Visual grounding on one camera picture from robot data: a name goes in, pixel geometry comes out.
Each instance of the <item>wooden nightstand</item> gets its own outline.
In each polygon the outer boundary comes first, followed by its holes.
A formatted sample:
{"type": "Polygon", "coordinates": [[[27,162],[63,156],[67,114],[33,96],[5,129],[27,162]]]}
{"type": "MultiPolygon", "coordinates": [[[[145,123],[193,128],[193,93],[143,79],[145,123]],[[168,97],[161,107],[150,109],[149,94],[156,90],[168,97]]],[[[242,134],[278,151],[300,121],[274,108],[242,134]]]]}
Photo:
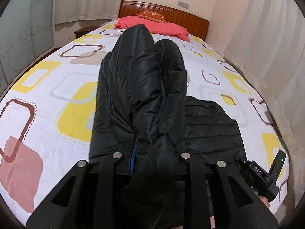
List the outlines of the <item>wooden nightstand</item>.
{"type": "Polygon", "coordinates": [[[75,31],[75,39],[78,39],[80,37],[82,37],[83,35],[87,34],[87,33],[90,33],[92,32],[93,30],[95,29],[98,29],[99,27],[84,27],[84,28],[81,28],[77,31],[75,31]]]}

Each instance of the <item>pillow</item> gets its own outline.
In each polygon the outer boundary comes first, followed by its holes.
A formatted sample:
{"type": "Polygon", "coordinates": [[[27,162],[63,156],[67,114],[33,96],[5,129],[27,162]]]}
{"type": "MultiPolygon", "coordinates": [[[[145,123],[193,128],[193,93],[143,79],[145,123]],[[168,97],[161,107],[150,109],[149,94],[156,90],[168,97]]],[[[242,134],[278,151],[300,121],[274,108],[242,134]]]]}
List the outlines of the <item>pillow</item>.
{"type": "Polygon", "coordinates": [[[141,17],[141,18],[144,18],[144,19],[154,21],[154,22],[158,22],[158,23],[165,23],[166,22],[163,15],[158,14],[154,11],[145,10],[145,11],[137,14],[137,16],[141,17]]]}
{"type": "Polygon", "coordinates": [[[138,24],[144,24],[150,33],[157,33],[167,36],[176,36],[181,40],[190,42],[188,37],[189,32],[175,23],[157,23],[154,21],[146,20],[138,16],[126,16],[119,18],[117,23],[113,25],[113,28],[127,29],[138,24]]]}

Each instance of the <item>metal bolt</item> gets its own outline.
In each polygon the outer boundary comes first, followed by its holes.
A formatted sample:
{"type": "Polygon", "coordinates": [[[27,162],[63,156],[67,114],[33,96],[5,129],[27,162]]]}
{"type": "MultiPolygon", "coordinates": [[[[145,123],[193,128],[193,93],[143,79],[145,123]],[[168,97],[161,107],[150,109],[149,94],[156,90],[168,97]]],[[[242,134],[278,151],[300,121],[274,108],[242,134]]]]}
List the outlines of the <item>metal bolt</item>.
{"type": "Polygon", "coordinates": [[[181,154],[181,157],[184,158],[184,159],[188,159],[191,157],[190,153],[187,153],[187,152],[184,152],[181,154]]]}
{"type": "Polygon", "coordinates": [[[77,166],[82,168],[82,167],[86,166],[86,164],[87,163],[85,160],[80,160],[80,161],[78,161],[77,166]]]}
{"type": "Polygon", "coordinates": [[[122,154],[119,151],[117,151],[117,152],[113,153],[112,156],[114,158],[120,158],[122,156],[122,154]]]}
{"type": "Polygon", "coordinates": [[[220,168],[226,167],[226,163],[225,163],[224,161],[218,161],[218,162],[217,162],[217,165],[218,165],[220,168]]]}

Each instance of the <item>black device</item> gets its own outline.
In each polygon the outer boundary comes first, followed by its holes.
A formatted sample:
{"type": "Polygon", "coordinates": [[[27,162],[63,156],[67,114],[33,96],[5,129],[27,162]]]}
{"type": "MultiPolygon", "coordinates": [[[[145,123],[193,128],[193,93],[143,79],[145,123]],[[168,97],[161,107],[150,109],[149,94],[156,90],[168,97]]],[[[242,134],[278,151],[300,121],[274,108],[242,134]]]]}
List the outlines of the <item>black device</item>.
{"type": "MultiPolygon", "coordinates": [[[[26,228],[125,229],[120,213],[132,211],[120,211],[117,187],[131,178],[135,141],[136,136],[99,163],[77,162],[36,208],[26,228]]],[[[224,161],[211,165],[181,152],[176,180],[185,181],[184,229],[210,229],[207,183],[216,229],[279,228],[252,188],[272,201],[279,192],[275,183],[285,157],[280,150],[267,173],[256,162],[237,156],[244,181],[224,161]]]]}

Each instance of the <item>yellow shape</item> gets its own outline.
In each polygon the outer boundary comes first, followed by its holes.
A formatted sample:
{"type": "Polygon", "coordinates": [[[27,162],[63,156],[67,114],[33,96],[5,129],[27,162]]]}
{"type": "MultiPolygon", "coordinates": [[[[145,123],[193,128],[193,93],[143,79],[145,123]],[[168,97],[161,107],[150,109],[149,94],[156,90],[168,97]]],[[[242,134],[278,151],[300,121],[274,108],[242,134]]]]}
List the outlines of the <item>yellow shape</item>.
{"type": "Polygon", "coordinates": [[[236,103],[231,96],[222,94],[222,99],[227,105],[236,106],[236,103]]]}
{"type": "Polygon", "coordinates": [[[34,89],[52,70],[54,70],[57,66],[60,65],[60,61],[41,61],[31,69],[29,69],[12,87],[13,90],[27,93],[34,89]],[[48,70],[46,74],[44,74],[38,81],[32,86],[23,86],[23,82],[30,77],[35,71],[39,69],[48,70]]]}
{"type": "Polygon", "coordinates": [[[195,37],[195,36],[194,36],[194,41],[206,45],[206,42],[203,41],[202,39],[200,39],[199,37],[195,37]]]}
{"type": "Polygon", "coordinates": [[[197,52],[193,52],[196,56],[202,57],[201,54],[197,53],[197,52]]]}
{"type": "MultiPolygon", "coordinates": [[[[88,98],[96,89],[97,82],[84,84],[74,95],[73,100],[82,101],[88,98]]],[[[90,142],[92,130],[86,124],[96,108],[96,96],[87,103],[70,102],[58,120],[58,130],[69,137],[90,142]]]]}
{"type": "Polygon", "coordinates": [[[222,56],[220,56],[217,52],[209,50],[209,49],[206,49],[206,48],[202,48],[202,50],[204,51],[204,53],[206,53],[209,56],[215,58],[216,60],[224,61],[222,56]]]}
{"type": "Polygon", "coordinates": [[[82,37],[73,40],[74,43],[92,43],[96,42],[97,39],[101,39],[103,36],[101,34],[86,34],[82,37]]]}
{"type": "Polygon", "coordinates": [[[225,75],[225,77],[229,80],[229,82],[233,85],[233,87],[236,90],[238,90],[242,93],[247,93],[249,95],[252,95],[251,91],[249,89],[247,89],[247,84],[246,84],[245,80],[241,76],[228,72],[228,71],[225,71],[225,70],[223,70],[222,73],[225,75]],[[237,80],[241,81],[243,83],[244,87],[239,86],[236,82],[237,80]]]}
{"type": "Polygon", "coordinates": [[[113,28],[113,25],[106,25],[106,26],[103,26],[102,28],[103,29],[111,29],[111,28],[113,28]]]}
{"type": "MultiPolygon", "coordinates": [[[[266,148],[267,158],[268,158],[268,164],[269,168],[271,167],[271,164],[275,158],[273,154],[273,148],[280,149],[280,144],[277,136],[274,133],[263,133],[262,134],[263,143],[266,148]]],[[[284,174],[284,167],[282,168],[280,172],[279,178],[281,178],[284,174]]]]}

